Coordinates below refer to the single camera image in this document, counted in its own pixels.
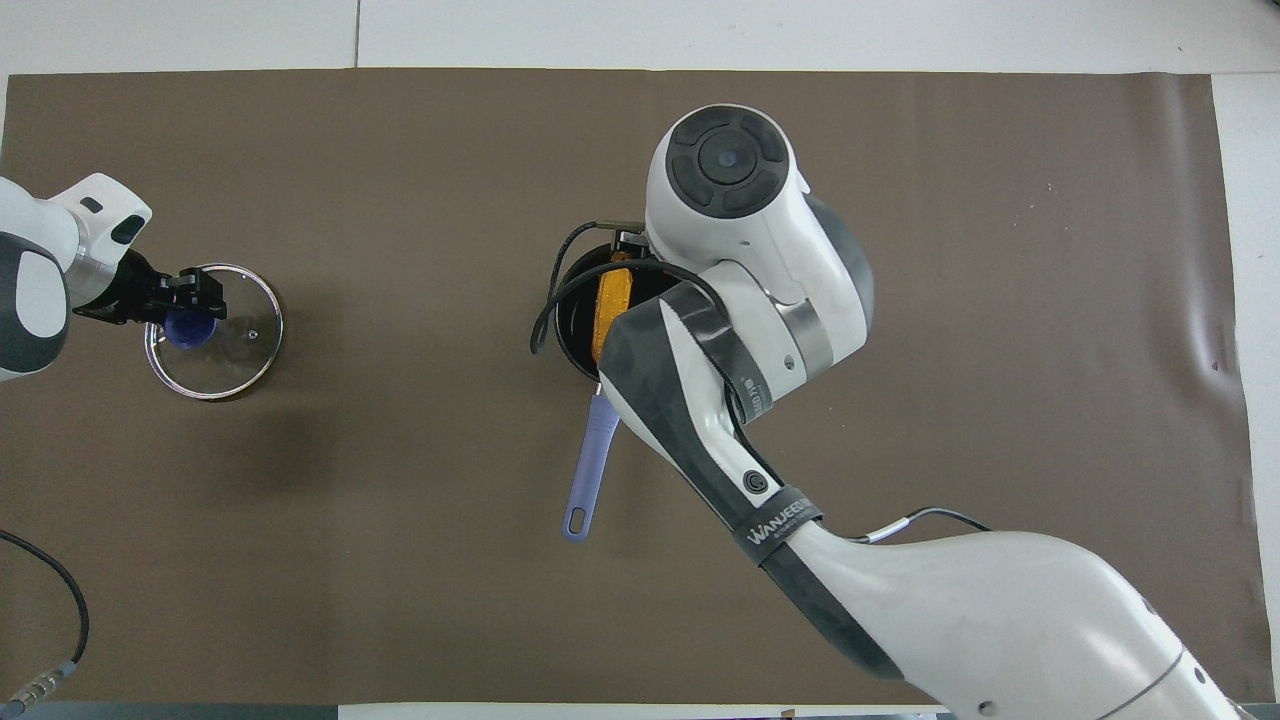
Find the black cable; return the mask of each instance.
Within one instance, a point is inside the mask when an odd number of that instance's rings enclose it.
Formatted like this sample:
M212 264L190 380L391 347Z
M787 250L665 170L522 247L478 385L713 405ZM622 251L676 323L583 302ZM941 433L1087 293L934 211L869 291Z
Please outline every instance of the black cable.
M556 263L552 265L552 279L547 284L547 304L548 305L552 305L552 297L556 296L556 282L559 281L559 269L561 269L561 265L564 264L564 254L568 252L570 246L573 245L573 241L577 240L577 236L585 233L586 231L589 231L591 228L598 227L599 224L600 224L599 220L591 220L589 223L582 223L581 225L577 225L576 228L573 228L573 232L568 233L568 236L564 238L564 242L561 243L559 251L556 252ZM539 328L539 325L534 325L535 331L538 328ZM541 348L543 343L547 342L547 329L548 329L548 324L543 324L541 325L541 331L540 331L541 334L538 336L538 347L539 348ZM538 350L534 351L534 355L538 355Z
M924 518L925 515L943 515L946 518L951 518L952 520L960 520L961 523L969 525L975 530L982 530L984 533L991 532L991 528L988 528L987 525L979 523L978 520L974 520L973 518L965 515L964 512L960 512L957 510L951 510L950 507L922 507L915 512L908 515L906 521L911 523L914 520Z
M72 596L76 598L76 610L79 611L81 616L79 641L76 643L76 653L72 655L72 662L79 664L79 659L84 656L84 646L88 644L88 606L84 605L84 593L81 592L76 578L73 578L67 568L63 568L63 564L55 560L54 556L19 538L18 536L0 530L0 539L8 541L38 557L41 562L52 568L54 571L58 573L58 577L61 578L63 582L67 583L67 587L72 591Z
M979 532L983 533L991 532L991 528L988 528L983 523L974 520L973 518L965 515L964 512L951 510L950 507L922 507L914 512L908 512L906 515L899 518L897 520L893 520L888 525L884 525L883 528L873 533L868 533L865 536L858 536L856 538L849 538L849 539L863 544L874 544L882 539L887 539L905 530L908 525L919 520L920 518L924 518L925 515L942 515L945 518L951 518L952 520L960 520L965 525L969 525Z
M616 263L605 263L589 270L584 270L580 275L575 275L572 279L564 282L558 291L547 299L547 305L543 306L543 310L538 314L538 320L534 322L534 332L529 336L529 351L534 355L543 351L543 346L547 343L547 329L550 327L552 313L556 310L556 306L558 306L571 292L603 275L604 273L608 273L609 270L620 269L658 270L676 279L687 281L707 295L712 304L716 305L716 310L728 318L728 307L724 306L724 301L721 300L719 293L717 293L716 288L713 288L710 283L704 281L696 273L686 270L680 265L672 265L671 263L663 263L662 260L655 260L653 258L646 258L644 260L618 260Z

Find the connector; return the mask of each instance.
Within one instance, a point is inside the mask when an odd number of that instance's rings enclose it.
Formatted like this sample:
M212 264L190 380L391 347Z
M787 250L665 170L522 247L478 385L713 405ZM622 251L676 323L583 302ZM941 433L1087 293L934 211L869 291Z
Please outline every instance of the connector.
M37 702L54 694L58 685L76 671L76 664L63 662L58 667L38 675L20 691L13 693L13 698L0 708L0 720L13 720L35 706Z
M644 232L644 223L636 223L634 220L595 220L595 227L602 231L621 231L635 234Z

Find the brown backdrop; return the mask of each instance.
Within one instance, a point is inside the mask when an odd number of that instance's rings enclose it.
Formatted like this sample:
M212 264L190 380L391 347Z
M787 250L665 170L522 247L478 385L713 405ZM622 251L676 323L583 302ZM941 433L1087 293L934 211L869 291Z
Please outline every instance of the brown backdrop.
M657 140L723 100L780 120L877 275L867 348L753 425L777 469L849 533L941 503L1079 542L1229 693L1272 694L1206 77L9 87L5 177L49 196L106 172L155 209L157 268L243 264L288 313L239 401L172 393L141 328L83 319L55 366L0 387L0 524L92 605L64 698L923 700L828 648L626 430L591 538L559 537L593 388L525 350L552 254L585 219L640 218ZM33 561L0 571L17 687L74 616Z

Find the screw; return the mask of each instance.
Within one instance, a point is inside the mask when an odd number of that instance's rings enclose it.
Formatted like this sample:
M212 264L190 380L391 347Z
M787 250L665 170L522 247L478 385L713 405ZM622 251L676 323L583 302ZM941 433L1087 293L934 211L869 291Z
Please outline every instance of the screw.
M746 486L748 491L755 495L760 495L762 492L769 489L769 480L765 480L764 475L755 470L748 470L746 474L742 475L742 484Z

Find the purple handle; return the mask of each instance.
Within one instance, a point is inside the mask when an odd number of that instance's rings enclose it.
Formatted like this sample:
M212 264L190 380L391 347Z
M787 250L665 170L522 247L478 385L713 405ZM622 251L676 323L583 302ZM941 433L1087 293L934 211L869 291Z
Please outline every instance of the purple handle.
M609 398L593 395L591 409L586 413L582 452L577 456L577 470L573 471L573 486L568 491L568 506L564 507L564 525L561 528L564 539L570 542L585 541L591 529L595 497L600 495L600 478L604 477L604 462L609 459L609 443L613 442L617 427L618 413L613 410Z

